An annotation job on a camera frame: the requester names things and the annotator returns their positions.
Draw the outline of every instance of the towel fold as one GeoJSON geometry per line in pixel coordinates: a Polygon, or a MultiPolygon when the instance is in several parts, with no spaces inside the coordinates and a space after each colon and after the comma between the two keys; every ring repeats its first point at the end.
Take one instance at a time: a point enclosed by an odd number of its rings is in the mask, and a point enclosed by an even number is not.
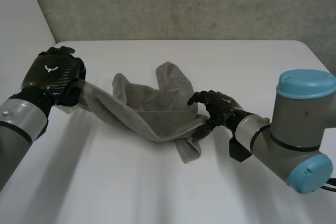
{"type": "Polygon", "coordinates": [[[193,133],[208,117],[197,114],[197,104],[187,105],[194,93],[193,86],[176,65],[170,62],[160,65],[156,78],[158,90],[130,83],[118,73],[112,83],[113,95],[80,80],[79,104],[107,124],[121,121],[149,140],[174,140],[182,161],[188,163],[201,155],[200,138],[193,133]]]}

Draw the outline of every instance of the white wall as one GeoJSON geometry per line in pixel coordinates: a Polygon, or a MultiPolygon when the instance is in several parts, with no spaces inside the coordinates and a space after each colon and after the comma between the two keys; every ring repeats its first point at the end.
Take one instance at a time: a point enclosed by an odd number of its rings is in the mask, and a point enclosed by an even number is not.
{"type": "Polygon", "coordinates": [[[37,55],[53,45],[36,0],[0,0],[0,104],[19,90],[37,55]]]}

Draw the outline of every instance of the black band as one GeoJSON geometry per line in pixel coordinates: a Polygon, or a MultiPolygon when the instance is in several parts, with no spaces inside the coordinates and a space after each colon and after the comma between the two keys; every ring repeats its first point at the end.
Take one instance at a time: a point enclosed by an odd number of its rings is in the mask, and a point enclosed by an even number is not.
{"type": "Polygon", "coordinates": [[[252,150],[253,150],[253,145],[254,145],[254,142],[256,141],[257,137],[259,136],[259,134],[260,134],[261,132],[263,132],[265,129],[268,129],[268,128],[270,128],[270,127],[271,127],[270,124],[266,124],[266,125],[264,125],[263,127],[261,127],[260,129],[258,129],[258,131],[253,135],[253,137],[252,137],[252,139],[251,139],[251,142],[250,142],[250,151],[251,151],[251,153],[253,153],[253,152],[252,152],[252,150]]]}
{"type": "Polygon", "coordinates": [[[51,107],[54,105],[54,99],[50,95],[46,94],[42,89],[34,87],[24,88],[20,93],[15,94],[8,99],[20,99],[30,102],[42,110],[47,118],[51,107]]]}
{"type": "Polygon", "coordinates": [[[314,151],[317,151],[321,146],[320,144],[317,146],[313,146],[313,147],[293,146],[293,145],[285,144],[284,142],[277,140],[272,134],[270,134],[270,136],[273,142],[276,143],[277,145],[280,145],[283,148],[289,149],[291,151],[296,151],[296,152],[314,152],[314,151]]]}
{"type": "Polygon", "coordinates": [[[26,139],[30,146],[32,145],[33,143],[33,140],[31,140],[32,138],[29,136],[27,132],[25,132],[18,126],[4,122],[4,121],[0,121],[0,126],[8,128],[12,131],[15,131],[16,133],[20,134],[24,139],[26,139]]]}

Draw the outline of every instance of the cable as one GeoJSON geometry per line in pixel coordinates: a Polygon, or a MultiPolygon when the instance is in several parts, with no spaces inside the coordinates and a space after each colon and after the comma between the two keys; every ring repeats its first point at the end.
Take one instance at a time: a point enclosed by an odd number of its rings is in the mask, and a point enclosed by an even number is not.
{"type": "MultiPolygon", "coordinates": [[[[328,181],[326,182],[326,184],[336,187],[336,178],[329,178],[328,181]]],[[[333,188],[333,187],[330,187],[330,186],[322,186],[321,188],[324,189],[324,190],[333,191],[333,192],[336,193],[336,188],[333,188]]]]}

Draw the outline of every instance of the robotic arm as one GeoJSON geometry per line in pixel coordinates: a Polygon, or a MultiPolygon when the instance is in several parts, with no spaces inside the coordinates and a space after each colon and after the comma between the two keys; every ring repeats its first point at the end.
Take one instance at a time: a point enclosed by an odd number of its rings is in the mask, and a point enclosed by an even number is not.
{"type": "Polygon", "coordinates": [[[0,191],[29,150],[48,126],[53,105],[74,106],[80,91],[78,78],[85,79],[81,59],[75,50],[50,48],[35,59],[20,93],[0,106],[0,191]]]}
{"type": "MultiPolygon", "coordinates": [[[[290,70],[279,79],[272,123],[244,111],[220,92],[196,92],[188,101],[203,103],[210,114],[208,130],[223,125],[233,137],[232,158],[242,162],[252,154],[301,194],[325,183],[335,185],[330,159],[319,151],[323,132],[336,127],[336,78],[320,70],[290,70]]],[[[206,131],[199,128],[195,134],[206,131]]]]}
{"type": "MultiPolygon", "coordinates": [[[[48,126],[53,105],[74,106],[85,79],[81,59],[72,48],[50,48],[29,69],[20,93],[0,105],[0,190],[48,126]]],[[[319,70],[291,70],[280,76],[272,123],[244,111],[220,92],[196,92],[188,104],[203,103],[209,120],[194,133],[203,138],[216,126],[230,129],[230,156],[242,162],[254,155],[288,186],[307,194],[329,179],[332,163],[319,151],[324,129],[336,127],[336,78],[319,70]]]]}

